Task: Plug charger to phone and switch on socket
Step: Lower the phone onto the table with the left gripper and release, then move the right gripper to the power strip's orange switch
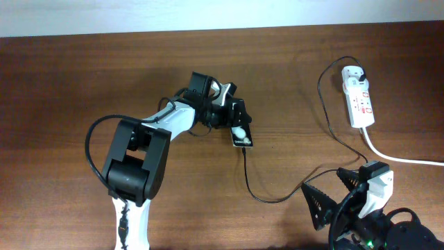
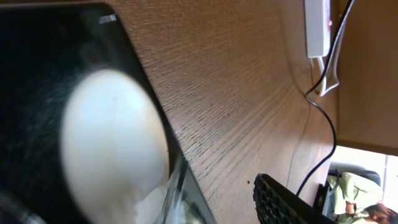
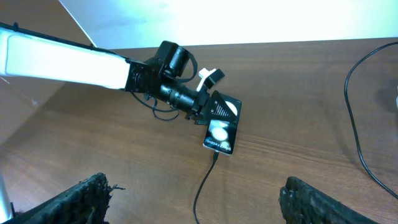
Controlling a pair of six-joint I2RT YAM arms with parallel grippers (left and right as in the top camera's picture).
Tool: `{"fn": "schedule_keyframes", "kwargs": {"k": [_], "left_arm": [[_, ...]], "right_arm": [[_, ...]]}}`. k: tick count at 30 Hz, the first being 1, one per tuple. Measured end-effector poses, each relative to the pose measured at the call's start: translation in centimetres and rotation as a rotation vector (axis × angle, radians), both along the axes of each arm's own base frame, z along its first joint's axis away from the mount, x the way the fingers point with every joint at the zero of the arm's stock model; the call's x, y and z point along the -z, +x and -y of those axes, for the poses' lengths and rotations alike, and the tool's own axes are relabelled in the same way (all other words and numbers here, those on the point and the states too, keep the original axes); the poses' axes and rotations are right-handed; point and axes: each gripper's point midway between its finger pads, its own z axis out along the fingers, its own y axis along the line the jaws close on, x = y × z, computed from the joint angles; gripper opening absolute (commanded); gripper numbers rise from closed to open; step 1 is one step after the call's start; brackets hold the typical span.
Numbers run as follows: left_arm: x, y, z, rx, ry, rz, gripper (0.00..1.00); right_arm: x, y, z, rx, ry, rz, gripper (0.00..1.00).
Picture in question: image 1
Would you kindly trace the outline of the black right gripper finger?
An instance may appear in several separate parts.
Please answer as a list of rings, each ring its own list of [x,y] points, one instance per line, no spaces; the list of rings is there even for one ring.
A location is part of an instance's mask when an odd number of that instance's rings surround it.
[[[314,229],[319,231],[331,223],[338,204],[314,186],[304,183],[301,189],[307,201]]]
[[[353,191],[359,186],[359,174],[354,170],[338,168],[336,175],[349,191]]]

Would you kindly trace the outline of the black Galaxy flip phone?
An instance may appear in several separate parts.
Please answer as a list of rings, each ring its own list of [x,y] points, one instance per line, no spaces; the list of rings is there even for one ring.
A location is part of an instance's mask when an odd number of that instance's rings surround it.
[[[230,132],[232,134],[232,143],[234,147],[253,147],[253,138],[248,124],[232,127]]]

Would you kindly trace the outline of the white power strip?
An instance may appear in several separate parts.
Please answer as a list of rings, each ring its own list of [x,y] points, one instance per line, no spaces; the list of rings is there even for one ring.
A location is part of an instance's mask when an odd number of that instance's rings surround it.
[[[353,128],[366,128],[375,123],[373,107],[370,101],[368,81],[358,81],[351,77],[343,81],[343,91],[350,124]]]

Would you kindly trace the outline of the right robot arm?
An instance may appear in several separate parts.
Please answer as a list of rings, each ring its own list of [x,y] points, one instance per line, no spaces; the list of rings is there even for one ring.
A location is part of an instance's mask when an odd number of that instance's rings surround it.
[[[372,161],[356,172],[339,168],[336,175],[349,190],[339,203],[312,185],[301,185],[315,230],[330,227],[329,249],[443,248],[443,242],[411,209],[384,213],[394,183],[394,172],[388,164]]]

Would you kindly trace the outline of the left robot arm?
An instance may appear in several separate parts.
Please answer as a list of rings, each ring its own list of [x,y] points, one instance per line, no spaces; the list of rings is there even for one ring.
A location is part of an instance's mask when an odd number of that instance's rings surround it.
[[[118,123],[102,176],[111,187],[117,216],[116,249],[149,249],[148,214],[162,184],[170,143],[197,123],[208,129],[228,128],[235,147],[253,146],[243,99],[234,83],[194,72],[189,86],[159,102],[146,119]]]

